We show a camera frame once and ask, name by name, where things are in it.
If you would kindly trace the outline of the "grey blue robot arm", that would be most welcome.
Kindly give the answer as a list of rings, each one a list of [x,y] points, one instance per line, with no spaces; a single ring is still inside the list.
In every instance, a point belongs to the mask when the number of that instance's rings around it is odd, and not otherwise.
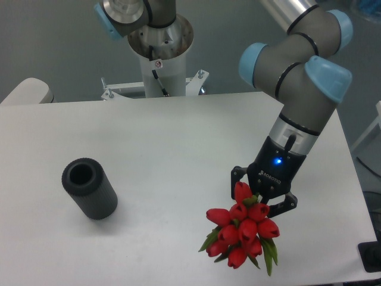
[[[284,196],[270,207],[275,217],[296,207],[292,180],[351,84],[351,72],[329,57],[349,44],[353,27],[345,13],[325,11],[315,1],[263,1],[263,7],[287,37],[275,46],[247,47],[238,71],[283,108],[254,162],[234,167],[231,183],[246,176],[262,203]],[[193,29],[174,1],[99,1],[94,9],[109,36],[127,38],[139,56],[146,97],[190,91],[185,54]]]

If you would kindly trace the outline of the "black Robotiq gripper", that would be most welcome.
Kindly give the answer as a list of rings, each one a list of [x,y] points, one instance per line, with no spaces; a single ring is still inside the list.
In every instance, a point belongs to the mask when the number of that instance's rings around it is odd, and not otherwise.
[[[306,156],[291,151],[296,141],[292,135],[284,147],[269,136],[263,143],[254,162],[248,168],[235,166],[230,173],[230,196],[235,199],[235,185],[247,174],[249,187],[254,194],[262,197],[262,202],[285,195],[285,199],[270,206],[267,215],[273,218],[297,207],[298,199],[291,192],[291,182],[303,164]]]

